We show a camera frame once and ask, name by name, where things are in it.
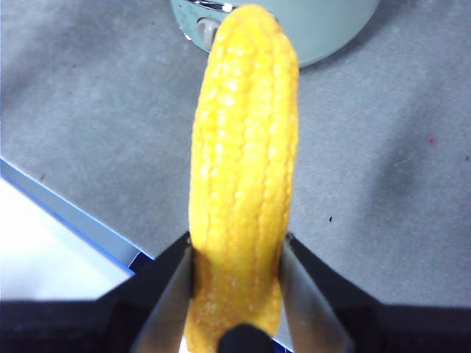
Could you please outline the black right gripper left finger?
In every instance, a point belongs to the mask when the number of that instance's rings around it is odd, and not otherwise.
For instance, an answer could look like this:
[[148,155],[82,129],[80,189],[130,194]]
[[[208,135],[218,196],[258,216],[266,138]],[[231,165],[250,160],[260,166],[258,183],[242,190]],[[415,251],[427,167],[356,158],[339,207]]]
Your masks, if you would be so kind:
[[178,352],[191,298],[182,235],[98,299],[1,303],[2,352]]

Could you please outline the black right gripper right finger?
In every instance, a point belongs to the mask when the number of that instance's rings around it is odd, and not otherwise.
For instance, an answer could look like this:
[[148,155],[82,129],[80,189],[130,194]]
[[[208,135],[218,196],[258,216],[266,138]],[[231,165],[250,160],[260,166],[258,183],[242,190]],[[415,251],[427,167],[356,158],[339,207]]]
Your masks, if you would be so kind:
[[280,282],[295,352],[470,351],[470,309],[385,304],[293,234],[283,241]]

